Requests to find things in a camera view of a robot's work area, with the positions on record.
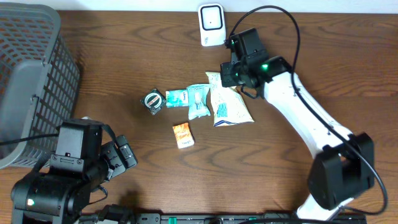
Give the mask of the orange snack packet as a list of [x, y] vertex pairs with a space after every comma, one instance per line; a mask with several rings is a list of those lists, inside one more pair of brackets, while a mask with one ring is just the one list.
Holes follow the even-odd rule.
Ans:
[[195, 141], [191, 134], [188, 123], [176, 125], [172, 129], [176, 138], [177, 147], [179, 149], [194, 145]]

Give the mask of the dark grey plastic basket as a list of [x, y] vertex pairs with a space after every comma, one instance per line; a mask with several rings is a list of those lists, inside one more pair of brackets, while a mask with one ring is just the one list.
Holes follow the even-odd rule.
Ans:
[[51, 7], [1, 3], [1, 168], [55, 151], [57, 127], [72, 117], [80, 70], [60, 28]]

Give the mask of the white yellow chip bag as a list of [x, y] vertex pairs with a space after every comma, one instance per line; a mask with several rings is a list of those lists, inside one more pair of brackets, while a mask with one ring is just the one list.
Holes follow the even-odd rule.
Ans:
[[235, 86], [223, 87], [219, 72], [205, 72], [210, 85], [214, 127], [253, 123], [246, 104]]

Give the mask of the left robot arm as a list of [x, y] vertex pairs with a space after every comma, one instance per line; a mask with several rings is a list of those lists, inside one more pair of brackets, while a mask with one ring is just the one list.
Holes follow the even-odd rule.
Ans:
[[44, 154], [11, 191], [13, 223], [76, 223], [91, 193], [137, 165], [125, 136], [90, 119], [69, 119], [55, 152]]

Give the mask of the white barcode scanner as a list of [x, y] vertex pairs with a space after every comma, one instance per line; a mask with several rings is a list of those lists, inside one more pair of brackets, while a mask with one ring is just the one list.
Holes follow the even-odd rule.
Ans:
[[226, 39], [224, 9], [218, 3], [203, 4], [198, 8], [201, 45], [223, 45]]

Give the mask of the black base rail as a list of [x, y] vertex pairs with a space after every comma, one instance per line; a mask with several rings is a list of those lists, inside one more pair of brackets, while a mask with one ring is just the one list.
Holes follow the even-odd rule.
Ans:
[[307, 223], [288, 213], [265, 213], [260, 215], [161, 215], [158, 213], [85, 215], [77, 224], [131, 223], [131, 224], [240, 224], [240, 223]]

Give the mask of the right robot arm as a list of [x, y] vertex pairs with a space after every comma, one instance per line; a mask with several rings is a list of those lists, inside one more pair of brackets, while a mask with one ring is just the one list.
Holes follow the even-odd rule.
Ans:
[[374, 144], [333, 119], [303, 87], [281, 56], [270, 57], [256, 29], [228, 37], [230, 62], [221, 67], [223, 87], [253, 88], [277, 108], [307, 145], [313, 164], [310, 195], [296, 211], [300, 219], [331, 221], [348, 203], [374, 186]]

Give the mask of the teal white snack packet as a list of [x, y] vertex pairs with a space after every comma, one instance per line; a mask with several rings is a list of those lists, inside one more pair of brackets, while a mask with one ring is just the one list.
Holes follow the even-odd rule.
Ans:
[[202, 116], [209, 116], [211, 114], [206, 105], [206, 98], [209, 90], [209, 84], [195, 84], [187, 87], [189, 120], [200, 118]]

